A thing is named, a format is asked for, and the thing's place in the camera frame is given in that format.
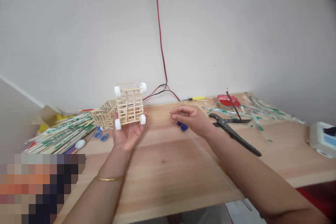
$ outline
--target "popsicle stick car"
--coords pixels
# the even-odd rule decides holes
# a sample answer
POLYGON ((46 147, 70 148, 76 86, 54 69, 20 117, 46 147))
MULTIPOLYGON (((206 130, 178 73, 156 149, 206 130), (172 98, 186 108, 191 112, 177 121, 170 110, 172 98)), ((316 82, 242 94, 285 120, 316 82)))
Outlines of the popsicle stick car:
POLYGON ((122 125, 138 121, 142 125, 146 124, 144 105, 142 103, 142 93, 146 92, 146 90, 146 84, 143 82, 140 84, 140 87, 136 87, 134 82, 120 83, 114 87, 119 116, 119 118, 114 121, 117 130, 120 130, 122 125))
POLYGON ((82 110, 90 112, 97 126, 102 130, 113 128, 113 121, 117 130, 122 125, 140 122, 146 124, 142 93, 146 92, 146 84, 141 83, 136 87, 134 82, 120 83, 114 87, 116 99, 107 100, 99 109, 82 110), (114 119, 114 112, 118 113, 118 119, 114 119))

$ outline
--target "bundle of sticks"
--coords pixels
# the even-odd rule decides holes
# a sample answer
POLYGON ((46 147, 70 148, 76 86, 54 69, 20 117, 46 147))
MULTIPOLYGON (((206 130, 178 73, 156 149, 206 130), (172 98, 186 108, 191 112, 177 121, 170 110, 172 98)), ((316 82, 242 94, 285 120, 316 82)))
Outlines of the bundle of sticks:
POLYGON ((54 127, 27 142, 36 144, 23 154, 63 154, 96 128, 90 113, 58 121, 54 127))

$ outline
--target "metal rod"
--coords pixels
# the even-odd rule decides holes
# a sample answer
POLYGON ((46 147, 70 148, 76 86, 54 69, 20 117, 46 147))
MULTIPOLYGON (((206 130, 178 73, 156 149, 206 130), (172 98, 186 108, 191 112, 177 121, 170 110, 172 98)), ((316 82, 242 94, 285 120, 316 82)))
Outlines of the metal rod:
POLYGON ((227 93, 227 95, 228 95, 228 97, 229 97, 230 101, 232 102, 232 105, 233 105, 233 107, 234 107, 235 111, 237 112, 237 115, 238 115, 238 117, 239 117, 240 121, 241 121, 241 122, 243 122, 242 118, 240 117, 240 114, 238 113, 238 110, 237 110, 237 108, 236 108, 235 104, 233 103, 233 101, 232 101, 232 99, 231 99, 231 96, 229 95, 229 92, 228 92, 228 91, 226 91, 226 93, 227 93))
POLYGON ((213 160, 213 158, 203 149, 203 147, 193 138, 193 136, 188 132, 187 133, 190 139, 194 142, 196 147, 200 150, 200 152, 203 154, 203 156, 206 158, 206 160, 211 164, 211 166, 214 168, 214 170, 217 172, 217 174, 221 177, 221 179, 230 187, 230 189, 234 192, 234 194, 240 199, 243 204, 252 212, 252 208, 250 205, 245 201, 244 198, 242 198, 237 191, 234 189, 234 187, 231 185, 231 183, 225 178, 223 175, 222 169, 218 166, 218 164, 213 160))

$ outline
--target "yellow object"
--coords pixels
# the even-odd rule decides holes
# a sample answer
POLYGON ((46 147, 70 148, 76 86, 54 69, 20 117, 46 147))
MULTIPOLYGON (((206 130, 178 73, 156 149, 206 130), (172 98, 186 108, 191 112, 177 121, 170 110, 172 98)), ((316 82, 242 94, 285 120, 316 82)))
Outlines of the yellow object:
POLYGON ((101 180, 101 181, 116 181, 116 180, 121 180, 122 179, 122 176, 120 177, 116 177, 116 178, 101 178, 99 176, 96 176, 97 179, 101 180))
POLYGON ((61 120, 64 120, 64 119, 67 119, 67 118, 70 118, 70 117, 73 117, 73 116, 75 116, 75 115, 60 115, 60 114, 57 114, 56 115, 56 122, 57 121, 61 121, 61 120))
POLYGON ((204 96, 193 97, 192 100, 205 100, 204 96))
POLYGON ((44 132, 47 129, 49 129, 49 126, 47 124, 41 124, 38 132, 44 132))

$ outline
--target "yellow screwdriver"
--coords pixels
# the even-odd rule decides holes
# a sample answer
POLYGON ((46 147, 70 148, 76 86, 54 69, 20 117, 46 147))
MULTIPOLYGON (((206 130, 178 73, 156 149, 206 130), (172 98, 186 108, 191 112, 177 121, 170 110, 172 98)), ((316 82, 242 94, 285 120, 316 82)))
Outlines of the yellow screwdriver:
POLYGON ((198 97, 194 97, 194 98, 189 98, 189 99, 186 99, 186 100, 204 100, 205 97, 204 96, 198 96, 198 97))

